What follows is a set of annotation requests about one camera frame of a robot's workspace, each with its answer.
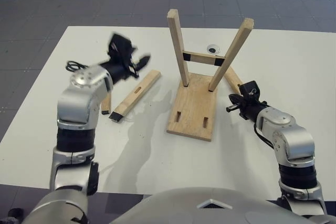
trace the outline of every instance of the cable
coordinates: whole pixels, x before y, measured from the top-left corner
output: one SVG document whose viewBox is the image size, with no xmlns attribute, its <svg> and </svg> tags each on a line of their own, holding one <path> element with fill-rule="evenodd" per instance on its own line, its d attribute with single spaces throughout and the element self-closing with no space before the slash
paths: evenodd
<svg viewBox="0 0 336 224">
<path fill-rule="evenodd" d="M 258 136 L 258 137 L 259 137 L 265 144 L 267 144 L 269 147 L 271 147 L 272 149 L 274 149 L 272 143 L 271 143 L 269 140 L 267 140 L 265 137 L 263 137 L 262 135 L 260 135 L 260 134 L 257 132 L 257 124 L 256 124 L 256 123 L 254 123 L 253 128 L 254 128 L 254 132 L 257 134 L 257 136 Z"/>
<path fill-rule="evenodd" d="M 67 65 L 65 66 L 65 69 L 70 71 L 70 72 L 75 72 L 79 69 L 84 69 L 84 68 L 87 68 L 88 66 L 86 65 L 82 65 L 78 62 L 75 62 L 75 61 L 72 61 L 72 60 L 69 60 L 67 62 Z"/>
</svg>

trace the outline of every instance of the wooden plank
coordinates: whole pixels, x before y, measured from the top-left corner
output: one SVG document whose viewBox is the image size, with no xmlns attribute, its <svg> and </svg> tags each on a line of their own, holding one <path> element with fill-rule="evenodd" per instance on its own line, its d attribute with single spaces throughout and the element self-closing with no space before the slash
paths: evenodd
<svg viewBox="0 0 336 224">
<path fill-rule="evenodd" d="M 221 67 L 219 67 L 213 76 L 210 85 L 209 91 L 214 91 L 219 84 L 220 80 L 224 76 L 226 70 L 229 68 L 232 61 L 235 59 L 236 55 L 238 54 L 239 50 L 241 49 L 242 45 L 244 44 L 245 40 L 247 39 L 248 35 L 252 31 L 254 26 L 254 20 L 251 18 L 245 18 L 243 23 L 241 24 L 236 37 L 232 41 L 228 51 L 225 54 L 225 61 Z"/>
<path fill-rule="evenodd" d="M 161 73 L 157 70 L 151 70 L 145 78 L 132 90 L 131 93 L 113 110 L 110 119 L 119 122 L 136 105 L 150 87 L 158 80 Z"/>
<path fill-rule="evenodd" d="M 101 113 L 103 115 L 111 113 L 111 91 L 107 93 L 107 96 L 101 102 Z"/>
<path fill-rule="evenodd" d="M 236 94 L 240 94 L 239 86 L 243 84 L 243 82 L 240 80 L 236 72 L 233 70 L 232 67 L 229 67 L 225 74 L 224 77 L 226 81 L 229 83 L 230 87 L 232 88 L 233 92 Z"/>
<path fill-rule="evenodd" d="M 207 54 L 199 54 L 198 52 L 183 51 L 183 55 L 185 54 L 190 55 L 189 61 L 209 64 L 209 65 L 221 66 L 224 61 L 224 57 L 217 56 L 217 55 L 207 55 Z"/>
<path fill-rule="evenodd" d="M 180 19 L 178 17 L 178 11 L 176 9 L 170 9 L 167 15 L 170 34 L 173 40 L 173 46 L 176 54 L 178 69 L 180 70 L 183 86 L 187 87 L 189 83 L 188 66 L 183 60 L 183 38 L 180 25 Z"/>
<path fill-rule="evenodd" d="M 167 132 L 211 141 L 217 100 L 217 89 L 208 91 L 211 78 L 190 73 L 188 87 L 180 82 Z"/>
</svg>

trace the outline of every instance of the rectangular slot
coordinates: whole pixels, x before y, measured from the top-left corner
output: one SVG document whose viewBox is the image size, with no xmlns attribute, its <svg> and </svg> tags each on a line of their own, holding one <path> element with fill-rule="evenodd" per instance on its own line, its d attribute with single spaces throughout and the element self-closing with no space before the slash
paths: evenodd
<svg viewBox="0 0 336 224">
<path fill-rule="evenodd" d="M 179 120 L 180 120 L 180 117 L 181 117 L 181 112 L 178 111 L 177 114 L 176 114 L 176 118 L 175 118 L 175 122 L 178 123 Z"/>
<path fill-rule="evenodd" d="M 204 118 L 203 119 L 203 128 L 207 128 L 208 127 L 208 120 L 209 120 L 209 118 Z"/>
<path fill-rule="evenodd" d="M 141 87 L 138 87 L 138 88 L 135 90 L 134 94 L 138 93 L 138 92 L 140 91 L 140 89 L 141 89 Z"/>
</svg>

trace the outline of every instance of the table surface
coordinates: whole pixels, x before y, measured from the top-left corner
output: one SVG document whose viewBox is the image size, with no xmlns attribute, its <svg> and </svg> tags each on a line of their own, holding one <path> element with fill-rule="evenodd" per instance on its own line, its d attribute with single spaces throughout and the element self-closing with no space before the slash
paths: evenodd
<svg viewBox="0 0 336 224">
<path fill-rule="evenodd" d="M 106 60 L 113 32 L 131 38 L 135 58 L 152 55 L 149 66 L 162 77 L 121 123 L 100 115 L 96 157 L 98 191 L 153 194 L 163 190 L 207 186 L 229 188 L 261 199 L 276 199 L 278 165 L 274 152 L 253 125 L 227 113 L 229 85 L 218 86 L 212 142 L 166 133 L 179 70 L 168 28 L 68 27 L 35 81 L 0 143 L 0 183 L 48 188 L 52 148 L 56 144 L 57 99 L 69 83 L 67 60 L 90 65 Z M 224 55 L 236 29 L 182 29 L 185 49 L 206 53 L 217 44 Z M 313 136 L 316 168 L 325 200 L 336 200 L 336 34 L 253 30 L 232 66 L 243 82 L 256 80 L 260 100 L 292 114 Z M 189 62 L 189 71 L 213 75 L 216 67 Z M 139 80 L 118 83 L 112 109 Z"/>
</svg>

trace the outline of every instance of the black tape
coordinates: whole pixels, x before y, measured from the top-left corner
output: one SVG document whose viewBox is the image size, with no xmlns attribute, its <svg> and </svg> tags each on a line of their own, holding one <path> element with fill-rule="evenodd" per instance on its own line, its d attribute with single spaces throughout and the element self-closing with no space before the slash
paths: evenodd
<svg viewBox="0 0 336 224">
<path fill-rule="evenodd" d="M 215 66 L 221 66 L 224 62 L 224 59 L 221 59 L 221 58 L 216 58 L 215 59 Z"/>
<path fill-rule="evenodd" d="M 117 112 L 112 112 L 112 114 L 109 116 L 109 119 L 112 119 L 112 121 L 119 122 L 124 116 L 117 113 Z"/>
<path fill-rule="evenodd" d="M 186 60 L 186 61 L 190 61 L 190 58 L 191 58 L 191 54 L 187 54 L 187 53 L 183 53 L 183 59 Z"/>
</svg>

